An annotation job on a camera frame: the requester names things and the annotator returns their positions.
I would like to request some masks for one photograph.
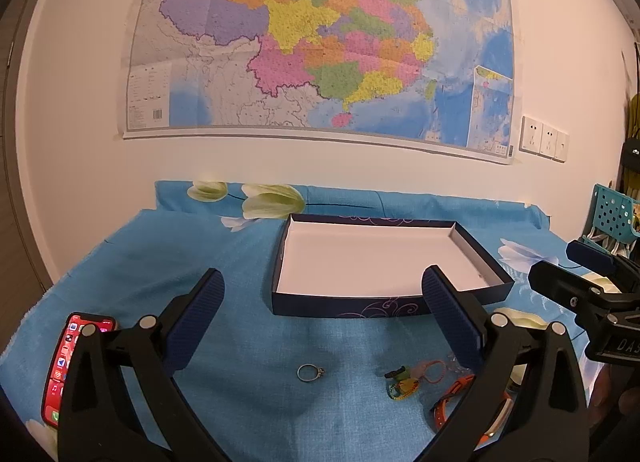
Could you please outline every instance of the blue tablecloth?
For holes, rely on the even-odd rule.
[[[458,375],[447,370],[440,383],[423,383],[417,395],[393,401],[383,374],[420,360],[449,361],[449,346],[434,318],[274,316],[271,273],[284,221],[238,224],[244,222],[239,220],[244,191],[255,196],[260,188],[228,185],[222,200],[203,203],[187,196],[190,186],[158,183],[158,209],[141,211],[105,239],[25,316],[0,358],[0,384],[20,418],[40,419],[47,368],[68,314],[112,315],[129,327],[144,314],[161,312],[215,267],[225,277],[225,300],[175,380],[233,460],[413,460],[434,435],[431,405]],[[492,307],[560,320],[571,337],[577,335],[573,316],[527,284],[528,267],[538,259],[575,265],[536,207],[433,195],[296,190],[305,213],[457,220],[516,281],[507,301]],[[578,351],[585,342],[585,334],[576,339]],[[303,363],[324,367],[325,376],[312,384],[300,382],[296,369]],[[129,370],[126,378],[145,431],[163,444]]]

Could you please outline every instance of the open box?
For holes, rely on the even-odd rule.
[[[438,265],[485,305],[513,280],[457,222],[290,215],[273,274],[273,313],[299,317],[400,317],[430,313],[424,270]]]

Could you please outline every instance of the teal basket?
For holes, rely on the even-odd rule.
[[[633,227],[634,200],[613,189],[596,184],[592,226],[627,245],[640,238]]]

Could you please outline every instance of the smartphone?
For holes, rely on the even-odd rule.
[[[49,424],[54,428],[58,427],[60,402],[62,402],[62,392],[65,388],[69,361],[74,353],[74,347],[78,342],[80,331],[89,323],[93,323],[100,332],[116,330],[116,320],[110,316],[74,312],[66,318],[65,327],[60,334],[60,339],[47,373],[47,382],[42,395],[42,409],[40,411],[45,424]]]

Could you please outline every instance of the map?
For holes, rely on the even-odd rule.
[[[142,0],[127,134],[314,131],[506,157],[513,47],[511,0]]]

